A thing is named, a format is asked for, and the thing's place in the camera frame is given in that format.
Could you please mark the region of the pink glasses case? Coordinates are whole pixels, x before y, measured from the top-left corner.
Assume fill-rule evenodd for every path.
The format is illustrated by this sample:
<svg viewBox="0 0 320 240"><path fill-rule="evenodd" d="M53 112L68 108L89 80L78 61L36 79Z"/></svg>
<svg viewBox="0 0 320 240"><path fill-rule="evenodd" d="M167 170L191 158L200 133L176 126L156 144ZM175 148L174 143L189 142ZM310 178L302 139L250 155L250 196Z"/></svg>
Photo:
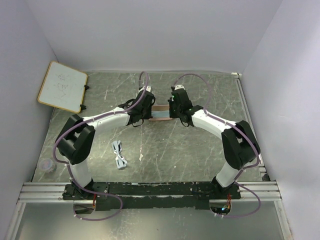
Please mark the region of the pink glasses case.
<svg viewBox="0 0 320 240"><path fill-rule="evenodd" d="M169 121L170 118L170 106L169 105L153 105L151 107L150 121Z"/></svg>

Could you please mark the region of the light blue cleaning cloth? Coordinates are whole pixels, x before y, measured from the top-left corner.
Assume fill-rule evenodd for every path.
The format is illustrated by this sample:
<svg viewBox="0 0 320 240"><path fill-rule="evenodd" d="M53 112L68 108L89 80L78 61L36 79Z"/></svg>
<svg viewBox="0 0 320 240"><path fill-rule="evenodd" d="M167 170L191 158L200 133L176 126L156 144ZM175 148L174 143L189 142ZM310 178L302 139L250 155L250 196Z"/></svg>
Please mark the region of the light blue cleaning cloth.
<svg viewBox="0 0 320 240"><path fill-rule="evenodd" d="M169 118L170 113L168 110L166 111L152 111L151 115L153 118Z"/></svg>

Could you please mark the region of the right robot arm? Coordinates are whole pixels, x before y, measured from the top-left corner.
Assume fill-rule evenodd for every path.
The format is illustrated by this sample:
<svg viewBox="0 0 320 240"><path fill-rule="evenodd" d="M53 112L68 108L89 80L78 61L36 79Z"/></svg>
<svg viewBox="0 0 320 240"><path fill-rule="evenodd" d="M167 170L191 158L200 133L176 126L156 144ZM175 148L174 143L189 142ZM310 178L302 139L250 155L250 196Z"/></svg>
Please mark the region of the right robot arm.
<svg viewBox="0 0 320 240"><path fill-rule="evenodd" d="M169 116L180 119L185 127L203 129L222 141L225 163L212 179L212 193L223 199L246 166L261 153L260 146L249 123L235 122L210 114L202 106L193 105L182 85L173 86L169 103Z"/></svg>

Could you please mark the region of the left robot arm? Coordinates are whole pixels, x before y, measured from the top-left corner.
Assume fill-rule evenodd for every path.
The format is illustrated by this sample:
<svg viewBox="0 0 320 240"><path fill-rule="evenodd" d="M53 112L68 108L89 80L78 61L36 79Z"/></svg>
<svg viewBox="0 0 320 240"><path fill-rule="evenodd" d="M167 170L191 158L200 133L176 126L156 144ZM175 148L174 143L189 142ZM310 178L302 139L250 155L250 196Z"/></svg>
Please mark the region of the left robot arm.
<svg viewBox="0 0 320 240"><path fill-rule="evenodd" d="M62 162L68 169L77 196L86 200L94 192L87 157L95 137L108 130L150 119L155 100L151 87L147 86L139 90L136 98L111 111L89 117L80 117L77 114L69 117L55 141L54 148L64 157Z"/></svg>

